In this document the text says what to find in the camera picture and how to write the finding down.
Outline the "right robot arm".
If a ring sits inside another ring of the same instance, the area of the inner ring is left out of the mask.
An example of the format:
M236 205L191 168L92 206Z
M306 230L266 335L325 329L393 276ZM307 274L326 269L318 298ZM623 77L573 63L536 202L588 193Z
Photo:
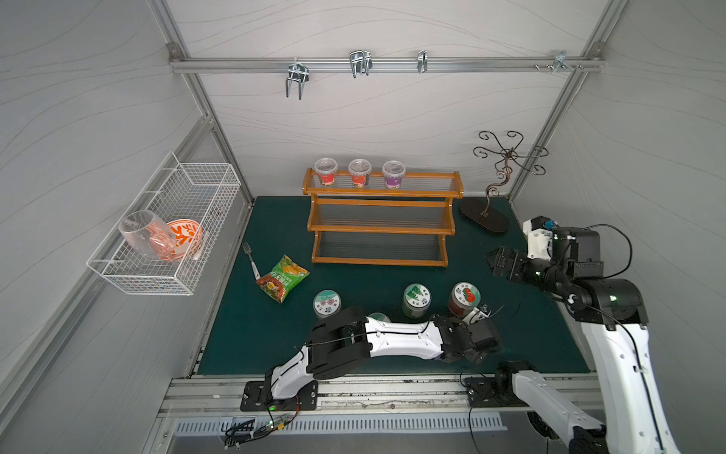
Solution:
M676 453L652 360L644 298L618 274L606 275L597 225L558 227L547 218L525 224L527 251L487 254L493 275L527 284L563 304L580 325L595 361L606 419L600 421L521 366L499 370L499 392L531 408L544 436L571 453Z

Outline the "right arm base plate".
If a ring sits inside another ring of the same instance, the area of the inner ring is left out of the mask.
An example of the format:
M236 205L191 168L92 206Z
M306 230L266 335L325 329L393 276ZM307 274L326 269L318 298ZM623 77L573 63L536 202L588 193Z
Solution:
M509 376L486 378L465 378L462 384L472 408L524 408L527 403L519 399L512 387Z

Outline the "orange fruit label jar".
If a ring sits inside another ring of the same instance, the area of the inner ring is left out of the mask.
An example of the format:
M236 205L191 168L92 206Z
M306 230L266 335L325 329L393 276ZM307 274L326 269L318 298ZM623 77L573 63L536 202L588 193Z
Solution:
M383 323L390 323L391 318L382 312L374 312L369 315L370 318Z

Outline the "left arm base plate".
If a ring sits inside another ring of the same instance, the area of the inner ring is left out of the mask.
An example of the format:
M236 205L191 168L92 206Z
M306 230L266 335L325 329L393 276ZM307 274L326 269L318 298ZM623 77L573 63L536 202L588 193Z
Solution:
M302 387L295 397L288 399L273 398L271 382L250 381L245 385L240 403L242 412L296 412L297 410L316 410L318 406L319 382L313 380Z

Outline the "flower label seed jar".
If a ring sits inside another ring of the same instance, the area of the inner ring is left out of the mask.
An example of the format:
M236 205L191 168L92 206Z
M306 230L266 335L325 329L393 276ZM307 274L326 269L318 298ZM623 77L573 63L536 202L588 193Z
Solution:
M320 291L313 300L313 310L319 319L324 319L340 312L340 295L332 289Z

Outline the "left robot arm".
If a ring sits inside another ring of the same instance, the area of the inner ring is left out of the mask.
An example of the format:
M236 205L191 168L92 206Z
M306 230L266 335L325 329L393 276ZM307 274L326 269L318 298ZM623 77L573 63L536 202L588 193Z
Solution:
M370 359L412 357L452 363L466 359L480 364L502 347L490 319L469 325L456 317L433 315L424 323L384 323L361 308L346 308L322 319L292 359L266 373L266 402L295 398L317 380L341 378Z

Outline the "small clear-lid jar top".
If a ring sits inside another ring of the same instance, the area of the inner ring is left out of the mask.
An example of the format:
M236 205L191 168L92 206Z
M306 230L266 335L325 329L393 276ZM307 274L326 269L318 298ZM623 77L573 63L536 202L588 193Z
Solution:
M335 159L323 157L316 161L314 171L318 175L321 184L324 187L334 185L338 175L338 163Z

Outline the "orange wooden tiered shelf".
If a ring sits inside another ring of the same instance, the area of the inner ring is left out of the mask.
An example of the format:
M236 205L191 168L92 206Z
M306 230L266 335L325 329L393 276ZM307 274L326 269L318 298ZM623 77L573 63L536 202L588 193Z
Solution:
M410 172L399 189L374 171L356 187L348 171L323 185L306 170L307 230L315 235L316 264L404 267L448 266L446 240L456 234L454 202L464 196L459 172Z

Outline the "small clear-lid jar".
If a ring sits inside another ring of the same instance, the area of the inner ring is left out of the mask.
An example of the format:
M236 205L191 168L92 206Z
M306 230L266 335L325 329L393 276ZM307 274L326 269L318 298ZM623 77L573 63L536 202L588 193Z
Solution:
M348 171L354 187L364 188L368 185L372 165L368 160L359 158L350 162Z
M382 174L387 188L399 189L406 176L406 166L400 161L391 160L383 164Z
M338 175L338 163L335 159L323 157L316 161L314 171L318 175L321 184L324 187L334 185Z

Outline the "green leaf label jar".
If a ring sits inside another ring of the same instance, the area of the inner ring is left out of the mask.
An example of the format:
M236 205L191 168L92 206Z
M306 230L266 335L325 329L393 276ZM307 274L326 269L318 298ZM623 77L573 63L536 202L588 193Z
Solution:
M420 283L406 287L403 295L402 310L410 319L421 319L427 314L431 304L430 290Z

